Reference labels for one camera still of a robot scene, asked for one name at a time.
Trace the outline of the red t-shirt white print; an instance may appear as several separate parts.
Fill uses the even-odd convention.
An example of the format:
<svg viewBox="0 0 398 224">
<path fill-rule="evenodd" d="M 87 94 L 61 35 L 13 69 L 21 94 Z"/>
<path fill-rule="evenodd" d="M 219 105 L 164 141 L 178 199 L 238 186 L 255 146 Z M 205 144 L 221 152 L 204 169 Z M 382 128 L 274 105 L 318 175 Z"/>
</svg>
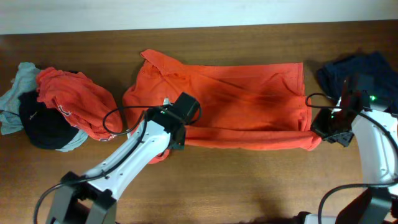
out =
<svg viewBox="0 0 398 224">
<path fill-rule="evenodd" d="M 310 130 L 302 63 L 208 66 L 184 64 L 150 49 L 141 55 L 144 64 L 122 98 L 130 126 L 144 106 L 174 102 L 187 93 L 202 109 L 200 119 L 187 127 L 188 145 L 311 151 L 320 144 Z"/>
</svg>

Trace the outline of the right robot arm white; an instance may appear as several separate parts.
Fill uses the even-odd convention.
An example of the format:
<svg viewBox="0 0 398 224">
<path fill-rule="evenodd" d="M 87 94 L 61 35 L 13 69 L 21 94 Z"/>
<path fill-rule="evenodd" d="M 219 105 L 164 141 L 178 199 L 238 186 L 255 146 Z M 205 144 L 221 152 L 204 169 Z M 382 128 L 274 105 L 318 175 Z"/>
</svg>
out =
<svg viewBox="0 0 398 224">
<path fill-rule="evenodd" d="M 356 139 L 364 183 L 329 190 L 316 214 L 298 214 L 301 223 L 386 223 L 388 215 L 397 216 L 397 115 L 386 111 L 389 100 L 373 88 L 372 76 L 355 74 L 344 81 L 336 106 L 319 106 L 311 130 L 322 140 L 344 147 Z M 322 214 L 329 196 L 355 188 L 363 192 L 336 216 Z"/>
</svg>

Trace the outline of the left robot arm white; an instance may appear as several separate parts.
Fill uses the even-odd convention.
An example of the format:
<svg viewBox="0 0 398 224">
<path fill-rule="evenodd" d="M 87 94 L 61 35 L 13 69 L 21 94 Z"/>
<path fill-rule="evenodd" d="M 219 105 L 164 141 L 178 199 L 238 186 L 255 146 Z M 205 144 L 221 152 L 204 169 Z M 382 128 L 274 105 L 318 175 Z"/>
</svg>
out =
<svg viewBox="0 0 398 224">
<path fill-rule="evenodd" d="M 199 102 L 186 93 L 143 110 L 130 137 L 108 158 L 83 175 L 68 172 L 48 190 L 55 195 L 47 223 L 115 223 L 127 186 L 155 156 L 183 149 L 185 127 L 201 116 Z"/>
</svg>

